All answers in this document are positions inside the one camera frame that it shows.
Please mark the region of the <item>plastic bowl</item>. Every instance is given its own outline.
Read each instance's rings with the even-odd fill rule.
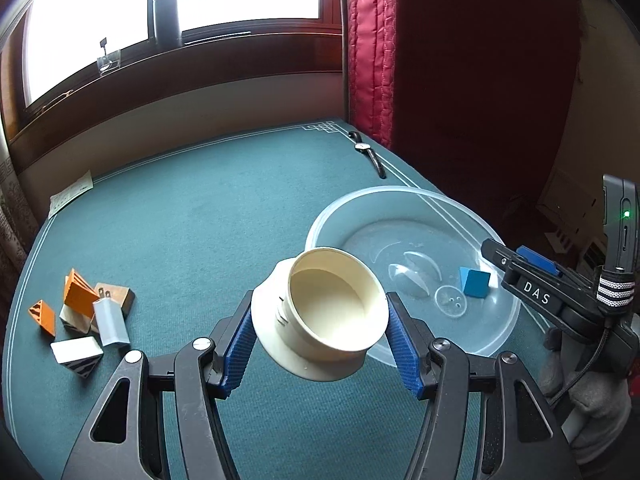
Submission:
[[[478,215],[439,193],[403,186],[369,187],[325,208],[306,238],[306,250],[335,247],[356,256],[399,294],[409,314],[433,335],[465,352],[490,356],[508,338],[520,302],[499,286],[503,272],[485,260],[480,245],[500,237]],[[460,267],[491,274],[489,295],[462,293]],[[368,355],[396,366],[386,338]]]

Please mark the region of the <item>bolt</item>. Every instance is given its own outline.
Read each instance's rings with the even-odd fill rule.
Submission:
[[[196,350],[206,350],[211,346],[211,339],[208,337],[199,337],[193,342],[193,347]]]
[[[500,356],[500,359],[502,359],[508,365],[513,365],[518,360],[518,356],[513,352],[505,352]]]
[[[137,363],[138,361],[140,361],[140,359],[142,359],[142,352],[140,350],[132,350],[130,352],[127,352],[127,354],[124,356],[124,360],[127,363]]]
[[[451,348],[451,343],[446,339],[436,339],[436,341],[433,342],[433,347],[440,352],[444,352]]]

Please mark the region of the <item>black cable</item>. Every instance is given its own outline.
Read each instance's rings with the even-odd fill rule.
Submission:
[[[558,401],[562,399],[562,396],[564,396],[565,393],[567,393],[571,388],[573,388],[576,385],[576,383],[585,375],[585,373],[589,371],[589,368],[593,366],[594,362],[596,362],[598,357],[600,357],[600,354],[602,354],[602,350],[604,349],[604,345],[607,343],[607,339],[609,338],[610,333],[611,333],[610,322],[609,322],[609,318],[607,318],[606,324],[602,332],[602,336],[600,337],[600,342],[598,343],[598,347],[596,348],[596,351],[591,356],[591,359],[589,359],[589,362],[587,362],[587,364],[584,365],[582,370],[580,370],[577,373],[577,375],[562,388],[562,390],[560,390],[558,393],[556,393],[553,396],[553,398],[551,399],[551,402],[549,402],[549,404],[551,405],[551,409],[555,408]]]

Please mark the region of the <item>green tablecloth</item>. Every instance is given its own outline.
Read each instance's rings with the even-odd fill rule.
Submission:
[[[379,185],[434,190],[372,142],[387,167],[388,179],[380,180],[347,128],[337,120],[284,126],[155,156],[96,179],[94,189],[45,222],[20,277],[2,363],[8,427],[45,480],[61,477],[122,354],[106,349],[81,380],[55,362],[28,307],[43,299],[59,313],[64,276],[74,267],[90,283],[135,291],[127,319],[132,348],[155,356],[208,335],[277,261],[304,249],[311,224],[333,200]],[[56,328],[56,340],[73,336],[60,320]],[[521,309],[505,348],[535,375],[542,339]],[[175,405],[165,401],[170,471],[180,480],[186,476]],[[400,479],[426,408],[394,368],[373,359],[345,380],[311,383],[280,369],[259,343],[242,385],[218,406],[247,480]],[[477,431],[473,397],[460,478],[472,471]]]

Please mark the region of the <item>curtain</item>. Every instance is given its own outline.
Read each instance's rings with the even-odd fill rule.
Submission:
[[[38,223],[24,197],[0,123],[0,355],[15,287]]]

